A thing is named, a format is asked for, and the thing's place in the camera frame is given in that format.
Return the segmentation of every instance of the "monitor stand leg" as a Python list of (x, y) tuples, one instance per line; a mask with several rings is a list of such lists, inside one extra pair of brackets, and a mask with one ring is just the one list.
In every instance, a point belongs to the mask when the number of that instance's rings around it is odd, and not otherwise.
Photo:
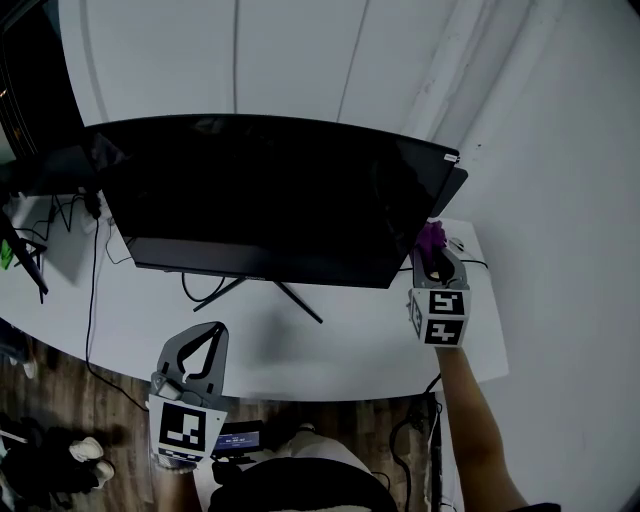
[(289, 288), (286, 284), (281, 283), (280, 281), (274, 281), (273, 282), (278, 288), (280, 288), (284, 293), (287, 294), (287, 296), (293, 301), (295, 302), (298, 306), (300, 306), (302, 309), (304, 309), (316, 322), (318, 322), (319, 324), (321, 324), (323, 322), (322, 318), (320, 318), (318, 316), (318, 314), (311, 309), (309, 306), (307, 306), (307, 304), (300, 298), (298, 297), (295, 292)]
[[(40, 292), (40, 304), (44, 304), (44, 292), (42, 291), (42, 287), (40, 286), (40, 280), (42, 280), (42, 259), (40, 257), (40, 255), (45, 252), (47, 250), (47, 246), (46, 245), (42, 245), (39, 244), (37, 242), (32, 242), (31, 240), (27, 240), (26, 238), (21, 238), (20, 239), (20, 243), (22, 243), (25, 251), (27, 250), (27, 246), (30, 245), (31, 247), (34, 248), (34, 250), (32, 252), (29, 253), (29, 256), (31, 256), (32, 258), (36, 259), (36, 267), (38, 267), (38, 271), (40, 272), (40, 275), (38, 276), (40, 279), (39, 280), (35, 280), (35, 278), (32, 278), (36, 281), (36, 284), (38, 284), (38, 291)], [(14, 267), (18, 267), (20, 266), (22, 263), (20, 263), (19, 261), (14, 265)]]
[[(200, 311), (203, 307), (208, 306), (209, 304), (211, 304), (214, 300), (222, 297), (224, 294), (229, 293), (231, 290), (233, 290), (236, 286), (241, 285), (242, 283), (244, 283), (246, 281), (246, 278), (241, 277), (236, 279), (235, 281), (233, 281), (229, 286), (225, 286), (222, 290), (220, 290), (218, 293), (216, 293), (215, 295), (209, 297), (207, 300), (205, 300), (204, 302), (201, 302), (200, 304), (198, 304), (195, 308), (193, 308), (194, 313), (196, 311)], [(318, 316), (318, 314), (311, 309), (309, 306), (307, 306), (307, 304), (300, 298), (298, 297), (295, 292), (289, 288), (286, 284), (281, 283), (279, 281), (274, 281), (274, 284), (280, 288), (284, 293), (287, 294), (287, 297), (289, 297), (293, 302), (295, 302), (298, 306), (300, 306), (306, 313), (308, 313), (316, 322), (318, 322), (319, 324), (321, 324), (323, 322), (322, 318), (320, 318)]]

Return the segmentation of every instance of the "black stand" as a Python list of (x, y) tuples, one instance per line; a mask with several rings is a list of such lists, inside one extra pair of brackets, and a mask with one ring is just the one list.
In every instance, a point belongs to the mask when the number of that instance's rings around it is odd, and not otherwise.
[[(42, 245), (39, 244), (37, 242), (32, 242), (31, 240), (27, 240), (25, 238), (20, 238), (20, 243), (22, 244), (24, 251), (26, 252), (27, 250), (27, 245), (30, 245), (34, 248), (34, 250), (29, 254), (29, 256), (31, 258), (35, 257), (36, 259), (36, 267), (38, 268), (38, 272), (35, 273), (34, 270), (30, 267), (25, 265), (25, 269), (26, 271), (29, 273), (29, 275), (31, 276), (31, 278), (38, 284), (38, 290), (40, 291), (40, 304), (44, 304), (44, 294), (47, 293), (49, 290), (46, 288), (46, 285), (44, 284), (44, 281), (42, 281), (42, 259), (40, 258), (40, 255), (47, 250), (47, 246), (46, 245)], [(18, 267), (22, 264), (21, 261), (18, 261), (14, 267)]]
[[(236, 286), (241, 285), (242, 283), (244, 283), (247, 279), (245, 277), (241, 277), (236, 279), (233, 283), (231, 283), (229, 286), (225, 286), (222, 290), (220, 290), (218, 293), (216, 293), (215, 295), (212, 295), (211, 297), (209, 297), (207, 300), (205, 300), (204, 302), (198, 304), (195, 308), (193, 308), (193, 311), (200, 311), (203, 307), (211, 304), (214, 300), (222, 297), (224, 294), (230, 292), (231, 290), (233, 290)], [(273, 281), (273, 283), (280, 288), (286, 295), (287, 297), (289, 297), (293, 302), (295, 302), (298, 306), (300, 306), (302, 309), (304, 309), (316, 322), (318, 322), (319, 324), (321, 324), (323, 322), (322, 318), (320, 318), (318, 316), (318, 314), (311, 309), (300, 297), (298, 297), (295, 292), (289, 288), (286, 284), (281, 283), (280, 281)]]

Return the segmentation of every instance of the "white desk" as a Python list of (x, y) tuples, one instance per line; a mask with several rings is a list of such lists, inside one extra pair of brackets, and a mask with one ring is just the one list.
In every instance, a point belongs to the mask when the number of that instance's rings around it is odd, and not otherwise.
[[(76, 209), (71, 233), (59, 217), (51, 226), (43, 271), (50, 292), (44, 305), (24, 269), (12, 264), (0, 271), (0, 317), (83, 358), (94, 234), (82, 231), (82, 204)], [(443, 222), (449, 237), (483, 257), (470, 223)], [(30, 219), (25, 226), (32, 223)], [(409, 321), (411, 272), (400, 272), (388, 290), (291, 285), (324, 319), (322, 325), (273, 283), (259, 281), (243, 283), (193, 313), (195, 304), (185, 297), (180, 274), (138, 269), (132, 260), (114, 266), (105, 253), (107, 236), (108, 227), (102, 224), (93, 364), (148, 380), (166, 340), (197, 323), (219, 320), (230, 334), (226, 396), (298, 401), (405, 396), (423, 392), (438, 373), (433, 349), (418, 342)], [(117, 230), (109, 250), (116, 261), (128, 256)], [(467, 265), (467, 273), (472, 307), (465, 350), (471, 367), (479, 381), (504, 376), (509, 369), (489, 273), (477, 264)], [(189, 290), (200, 297), (218, 282), (215, 277), (187, 276)]]

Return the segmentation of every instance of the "green object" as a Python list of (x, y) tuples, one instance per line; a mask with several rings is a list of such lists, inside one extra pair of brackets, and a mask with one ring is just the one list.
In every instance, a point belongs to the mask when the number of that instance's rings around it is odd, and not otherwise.
[(6, 240), (2, 241), (2, 268), (7, 270), (9, 265), (11, 265), (11, 260), (13, 259), (13, 251)]

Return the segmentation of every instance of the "cable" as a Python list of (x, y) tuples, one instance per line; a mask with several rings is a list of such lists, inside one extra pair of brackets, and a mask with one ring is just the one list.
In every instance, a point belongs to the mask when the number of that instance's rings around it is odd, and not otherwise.
[(123, 261), (127, 261), (127, 260), (133, 259), (133, 256), (127, 256), (126, 258), (122, 258), (121, 260), (113, 261), (113, 258), (111, 257), (111, 254), (109, 253), (109, 241), (111, 240), (111, 235), (113, 234), (113, 232), (111, 231), (111, 226), (113, 226), (113, 217), (111, 217), (107, 221), (107, 224), (109, 224), (109, 238), (107, 238), (107, 243), (105, 244), (105, 249), (107, 250), (107, 256), (109, 256), (109, 259), (111, 260), (111, 263), (113, 263), (114, 265), (120, 265), (120, 263), (122, 263)]
[(101, 380), (105, 384), (111, 386), (112, 388), (120, 391), (120, 393), (122, 393), (129, 400), (131, 400), (131, 402), (133, 402), (133, 404), (141, 411), (149, 412), (145, 407), (143, 407), (138, 402), (136, 402), (133, 398), (131, 398), (131, 396), (129, 396), (129, 394), (120, 386), (117, 386), (113, 382), (109, 382), (108, 380), (100, 377), (100, 375), (98, 375), (96, 372), (94, 372), (91, 369), (91, 365), (89, 364), (89, 338), (91, 336), (91, 319), (93, 317), (93, 298), (95, 296), (95, 290), (96, 290), (96, 262), (98, 261), (98, 228), (99, 227), (100, 227), (100, 222), (96, 219), (96, 236), (93, 240), (93, 269), (91, 270), (91, 299), (89, 301), (89, 326), (87, 327), (87, 340), (85, 342), (85, 347), (84, 347), (84, 362), (85, 362), (85, 365), (87, 366), (87, 370), (89, 370), (89, 373), (91, 375), (93, 375), (98, 380)]
[(429, 433), (429, 439), (427, 439), (427, 452), (431, 453), (431, 440), (433, 439), (433, 433), (436, 431), (436, 425), (438, 424), (438, 420), (440, 419), (440, 413), (442, 412), (442, 404), (436, 400), (437, 404), (437, 413), (436, 413), (436, 421), (433, 422), (433, 427), (431, 427), (431, 432)]
[(185, 295), (189, 297), (189, 300), (191, 300), (192, 302), (204, 302), (205, 300), (209, 300), (211, 297), (213, 297), (216, 293), (220, 291), (220, 288), (222, 288), (222, 285), (224, 284), (224, 279), (225, 279), (223, 277), (220, 280), (220, 283), (218, 283), (218, 287), (213, 291), (213, 293), (210, 293), (204, 299), (196, 299), (193, 295), (189, 293), (189, 290), (187, 290), (187, 283), (184, 276), (185, 274), (184, 272), (182, 272), (180, 277), (180, 279), (182, 280), (182, 289), (184, 290)]
[[(400, 429), (405, 425), (411, 425), (414, 429), (420, 432), (423, 431), (423, 424), (424, 424), (425, 417), (421, 411), (417, 410), (416, 405), (422, 397), (424, 397), (425, 395), (428, 395), (431, 392), (431, 390), (438, 383), (440, 378), (441, 378), (441, 375), (438, 374), (429, 383), (425, 392), (422, 395), (418, 395), (416, 398), (414, 398), (412, 404), (409, 406), (409, 409), (407, 410), (407, 415), (405, 416), (405, 418), (402, 421), (400, 421), (398, 424), (396, 424), (396, 426), (394, 426), (393, 429), (391, 429), (391, 434), (389, 434), (389, 451), (391, 452), (391, 457), (393, 457), (394, 462), (404, 470), (404, 474), (407, 480), (407, 500), (405, 501), (405, 504), (404, 504), (405, 512), (409, 512), (409, 501), (411, 499), (411, 470), (409, 469), (409, 466), (407, 466), (407, 464), (396, 454), (396, 437), (398, 436), (398, 432), (400, 431)], [(438, 409), (438, 414), (440, 414), (441, 410), (442, 410), (442, 405), (440, 405), (440, 408)]]
[[(62, 203), (58, 208), (54, 208), (53, 207), (53, 196), (51, 197), (51, 207), (49, 208), (49, 215), (47, 219), (42, 219), (42, 220), (38, 220), (34, 223), (34, 225), (31, 227), (31, 229), (29, 228), (15, 228), (16, 231), (28, 231), (30, 233), (32, 233), (33, 235), (37, 235), (43, 242), (47, 242), (49, 240), (49, 230), (51, 228), (51, 224), (53, 224), (53, 221), (55, 220), (56, 216), (58, 215), (58, 213), (62, 212), (62, 215), (64, 217), (64, 212), (62, 211), (62, 208), (64, 208), (65, 206), (71, 205), (71, 211), (69, 213), (69, 224), (67, 224), (66, 220), (64, 221), (64, 225), (67, 228), (67, 232), (71, 232), (71, 220), (73, 219), (73, 205), (75, 204), (75, 202), (79, 199), (82, 199), (84, 201), (84, 197), (82, 197), (80, 194), (76, 194), (75, 196), (73, 196), (73, 198), (71, 199), (71, 201), (68, 201), (66, 203)], [(47, 224), (47, 232), (45, 233), (45, 235), (41, 235), (40, 233), (38, 233), (35, 228), (38, 224), (42, 224), (42, 223), (46, 223)]]
[(484, 261), (480, 260), (460, 260), (462, 263), (479, 263), (480, 265), (484, 265), (487, 270), (489, 270), (489, 265), (487, 265)]
[(449, 503), (445, 503), (445, 502), (441, 501), (440, 502), (440, 506), (442, 506), (442, 505), (444, 505), (445, 507), (451, 507), (454, 512), (458, 512), (458, 509), (455, 506), (453, 506), (453, 505), (451, 505)]
[(411, 499), (411, 470), (409, 469), (409, 466), (407, 466), (406, 462), (396, 454), (396, 437), (398, 436), (399, 430), (408, 424), (409, 420), (407, 418), (403, 419), (400, 423), (398, 423), (391, 429), (391, 434), (389, 434), (389, 449), (391, 451), (391, 456), (393, 457), (395, 463), (404, 470), (404, 474), (407, 480), (407, 500), (404, 503), (405, 512), (409, 512), (409, 500)]
[(391, 478), (389, 478), (389, 475), (383, 473), (382, 471), (372, 471), (371, 474), (382, 475), (383, 477), (385, 477), (387, 479), (387, 492), (391, 491)]
[(438, 381), (440, 380), (440, 378), (441, 378), (441, 377), (442, 377), (442, 374), (440, 374), (440, 373), (439, 373), (439, 374), (436, 376), (436, 378), (435, 378), (435, 379), (433, 379), (433, 380), (429, 383), (429, 385), (427, 386), (427, 390), (423, 393), (423, 395), (428, 395), (429, 393), (431, 393), (431, 390), (432, 390), (432, 389), (434, 388), (434, 386), (438, 383)]

